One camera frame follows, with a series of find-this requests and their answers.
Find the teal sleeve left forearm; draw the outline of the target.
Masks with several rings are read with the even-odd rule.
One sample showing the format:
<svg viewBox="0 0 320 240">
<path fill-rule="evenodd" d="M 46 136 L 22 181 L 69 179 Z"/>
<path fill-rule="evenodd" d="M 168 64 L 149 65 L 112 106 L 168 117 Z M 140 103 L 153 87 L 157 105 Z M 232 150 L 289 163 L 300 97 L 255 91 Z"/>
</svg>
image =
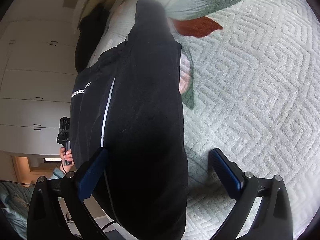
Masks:
<svg viewBox="0 0 320 240">
<path fill-rule="evenodd" d="M 49 178 L 49 180 L 53 180 L 53 179 L 61 179 L 65 176 L 65 173 L 63 171 L 61 171 L 59 168 L 55 168 L 53 170 L 53 175 Z"/>
</svg>

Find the person's left hand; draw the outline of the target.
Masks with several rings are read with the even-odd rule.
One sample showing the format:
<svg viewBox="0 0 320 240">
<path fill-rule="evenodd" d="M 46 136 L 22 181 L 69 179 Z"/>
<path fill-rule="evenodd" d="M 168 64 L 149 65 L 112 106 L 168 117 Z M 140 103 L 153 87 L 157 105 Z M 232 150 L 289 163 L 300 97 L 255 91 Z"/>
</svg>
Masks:
<svg viewBox="0 0 320 240">
<path fill-rule="evenodd" d="M 74 164 L 71 150 L 66 150 L 64 147 L 61 147 L 60 157 L 61 157 L 63 166 L 72 166 Z"/>
</svg>

